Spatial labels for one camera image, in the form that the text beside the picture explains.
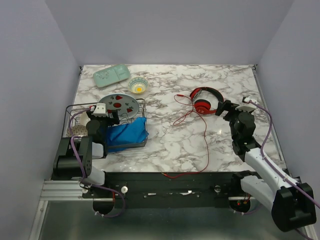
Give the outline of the red black headphones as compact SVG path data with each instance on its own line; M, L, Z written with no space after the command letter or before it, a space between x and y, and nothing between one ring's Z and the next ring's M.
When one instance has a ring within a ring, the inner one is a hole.
M198 87L195 88L189 95L191 102L193 103L193 106L195 108L195 111L199 114L202 115L211 115L215 114L217 109L211 109L211 103L205 99L198 99L194 101L202 93L202 91L209 92L215 98L218 100L218 103L223 103L224 102L224 97L223 95L216 89L211 88L211 87Z

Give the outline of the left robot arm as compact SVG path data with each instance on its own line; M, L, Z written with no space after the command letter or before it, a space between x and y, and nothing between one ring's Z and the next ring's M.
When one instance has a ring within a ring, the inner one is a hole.
M81 135L74 131L73 122L83 113L87 114L90 121L85 125L87 134ZM99 197L107 197L111 185L106 182L105 172L93 167L93 144L97 144L102 157L106 157L108 128L119 123L117 110L98 108L98 105L92 105L73 114L68 122L70 136L60 139L56 151L53 176L59 180L75 179L85 186L94 186L93 191Z

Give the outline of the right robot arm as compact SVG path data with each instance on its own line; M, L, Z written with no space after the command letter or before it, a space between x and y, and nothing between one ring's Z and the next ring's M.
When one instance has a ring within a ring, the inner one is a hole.
M230 191L241 196L248 193L266 207L279 230L288 232L315 224L317 221L313 189L300 183L278 167L265 153L264 145L253 137L256 129L253 111L256 101L245 97L242 104L230 100L219 102L216 115L227 112L234 153L258 175L239 173L230 183Z

